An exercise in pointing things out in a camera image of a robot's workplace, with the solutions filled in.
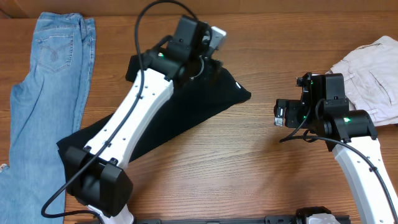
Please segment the black t-shirt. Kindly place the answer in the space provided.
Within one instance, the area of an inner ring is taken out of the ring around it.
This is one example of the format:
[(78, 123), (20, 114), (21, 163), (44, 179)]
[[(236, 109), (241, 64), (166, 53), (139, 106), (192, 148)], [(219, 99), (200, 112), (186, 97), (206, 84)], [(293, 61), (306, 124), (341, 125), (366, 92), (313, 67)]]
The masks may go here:
[(221, 68), (217, 75), (203, 72), (199, 78), (174, 91), (148, 125), (130, 161), (250, 98), (251, 92), (236, 82), (227, 69)]

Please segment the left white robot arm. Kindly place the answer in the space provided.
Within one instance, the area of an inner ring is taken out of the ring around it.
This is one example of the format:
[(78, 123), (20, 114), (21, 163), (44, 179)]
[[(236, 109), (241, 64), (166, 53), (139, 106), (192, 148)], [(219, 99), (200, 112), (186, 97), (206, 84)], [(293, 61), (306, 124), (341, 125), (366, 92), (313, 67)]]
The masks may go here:
[(223, 29), (182, 16), (174, 35), (137, 54), (136, 78), (109, 121), (84, 146), (65, 150), (67, 191), (99, 223), (134, 223), (127, 207), (133, 184), (125, 172), (131, 155), (174, 89), (204, 74), (225, 37)]

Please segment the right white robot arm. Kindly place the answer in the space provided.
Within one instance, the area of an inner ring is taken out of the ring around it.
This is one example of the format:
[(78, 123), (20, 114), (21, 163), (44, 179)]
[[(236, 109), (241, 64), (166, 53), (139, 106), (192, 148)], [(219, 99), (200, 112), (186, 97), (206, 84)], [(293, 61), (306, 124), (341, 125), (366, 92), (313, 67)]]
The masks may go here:
[(274, 124), (293, 131), (282, 142), (325, 142), (342, 168), (363, 223), (397, 223), (397, 194), (386, 171), (378, 133), (365, 110), (349, 109), (344, 76), (306, 73), (299, 100), (278, 99)]

